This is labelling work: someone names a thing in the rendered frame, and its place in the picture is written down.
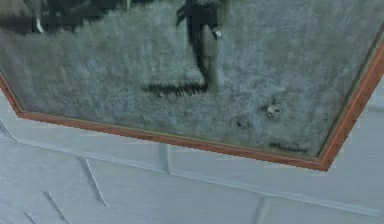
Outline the brown framed grey painting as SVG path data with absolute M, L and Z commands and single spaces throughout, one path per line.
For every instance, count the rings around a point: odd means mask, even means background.
M 327 170 L 384 75 L 384 0 L 0 0 L 20 117 Z

